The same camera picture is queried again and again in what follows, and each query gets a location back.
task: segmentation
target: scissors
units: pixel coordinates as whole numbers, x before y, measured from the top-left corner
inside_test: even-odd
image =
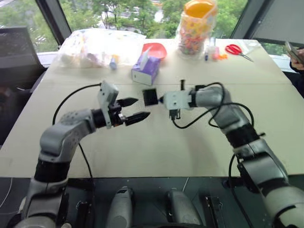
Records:
[[[242,56],[245,59],[248,59],[249,61],[253,62],[253,60],[251,58],[249,58],[248,56],[243,54],[242,49],[238,45],[230,44],[225,47],[225,50],[230,54]]]

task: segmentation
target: person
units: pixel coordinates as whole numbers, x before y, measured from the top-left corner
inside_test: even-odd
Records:
[[[298,54],[300,58],[304,59],[304,47],[298,49]],[[299,63],[295,58],[290,57],[290,68],[300,74],[287,77],[304,98],[304,65]]]

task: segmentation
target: tissue box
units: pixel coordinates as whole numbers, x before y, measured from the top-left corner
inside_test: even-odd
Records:
[[[141,55],[137,63],[131,70],[132,80],[142,84],[151,86],[158,74],[161,59],[150,56],[147,60],[143,60],[144,56]]]

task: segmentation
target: table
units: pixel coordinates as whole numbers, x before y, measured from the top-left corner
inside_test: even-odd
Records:
[[[152,86],[157,88],[158,96],[179,90],[181,79],[185,79],[188,86],[222,82],[234,102],[252,110],[257,132],[266,133],[265,139],[289,174],[304,173],[304,101],[264,49],[249,54],[254,63],[232,55],[219,62],[193,62],[177,55],[174,40],[147,40],[156,41],[168,52]],[[226,44],[238,42],[221,39],[217,45],[223,50]],[[227,176],[231,146],[218,129],[208,126],[209,117],[185,130],[175,128],[168,118],[169,111],[163,106],[144,107],[142,90],[150,87],[133,82],[130,69],[121,67],[116,72],[102,68],[67,69],[59,67],[56,61],[52,63],[0,151],[0,176],[32,176],[40,136],[51,125],[56,107],[75,89],[104,79],[117,85],[119,98],[140,99],[123,109],[125,115],[141,110],[150,111],[151,115],[128,127],[100,129],[82,140],[95,177]],[[72,110],[98,108],[97,92],[95,87],[75,94],[58,117]],[[182,111],[179,123],[189,123],[203,111]],[[238,175],[236,167],[232,174]],[[88,176],[85,161],[77,149],[69,177]]]

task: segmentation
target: tree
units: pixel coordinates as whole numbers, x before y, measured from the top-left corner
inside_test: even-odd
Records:
[[[173,38],[180,23],[181,13],[188,0],[162,0],[163,29],[166,38]]]
[[[213,35],[229,38],[242,15],[247,0],[218,0],[217,25]]]
[[[135,21],[135,26],[143,35],[147,35],[149,28],[154,23],[154,15],[157,8],[149,0],[132,0],[129,5],[132,11],[131,19]]]
[[[14,1],[1,7],[1,25],[27,26],[37,52],[56,51],[57,42],[33,0]]]
[[[85,9],[92,9],[92,5],[93,5],[93,2],[92,0],[69,0],[71,3],[72,3],[72,6],[73,6],[73,10],[76,11],[78,9],[82,9],[82,10],[85,10]]]
[[[126,0],[93,0],[93,12],[101,16],[106,29],[110,23],[109,13],[114,15],[116,28],[120,28],[122,25],[119,22],[119,17],[126,9]]]
[[[113,17],[109,17],[108,24],[115,25],[117,30],[120,30],[122,27],[135,27],[134,20],[129,18],[117,17],[116,21],[117,22],[115,23],[115,19]]]
[[[284,45],[269,44],[269,43],[263,43],[263,42],[261,42],[261,45],[267,51],[267,53],[270,55],[281,56],[283,54],[286,54]]]
[[[164,25],[163,23],[153,21],[146,34],[147,38],[153,38],[153,39],[166,38],[165,35],[166,32],[163,25]]]
[[[79,7],[75,9],[69,0],[60,0],[60,5],[72,31],[98,27],[100,19],[97,15],[94,15],[92,9]]]

